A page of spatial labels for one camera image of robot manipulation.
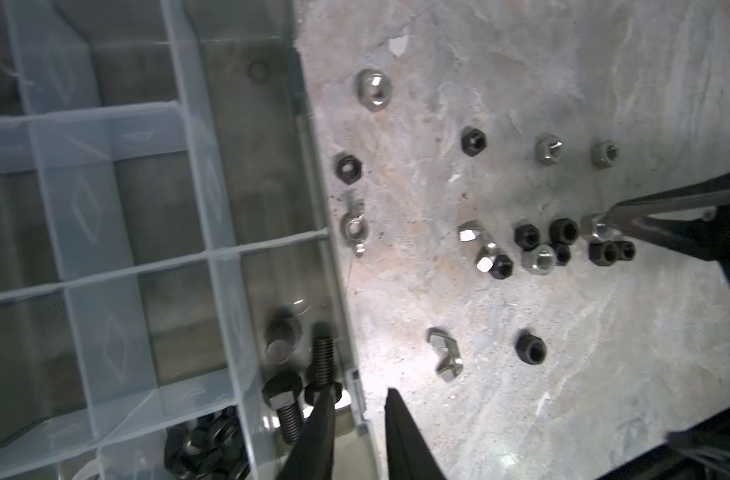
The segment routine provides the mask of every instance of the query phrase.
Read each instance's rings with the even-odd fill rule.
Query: marble surface
[[[496,281],[455,228],[479,218],[518,260],[512,226],[542,232],[627,198],[730,170],[730,0],[296,0],[332,224],[363,198],[361,259],[338,236],[341,275],[385,470],[383,402],[400,390],[448,478],[596,478],[730,406],[730,289],[717,264],[639,244],[600,268],[582,240],[569,266]],[[377,114],[362,68],[391,77]],[[459,147],[470,125],[488,148]],[[562,162],[533,160],[536,136]],[[618,166],[590,147],[612,138]],[[365,165],[346,187],[348,152]],[[466,369],[436,377],[431,326]],[[548,344],[529,366],[513,342]]]

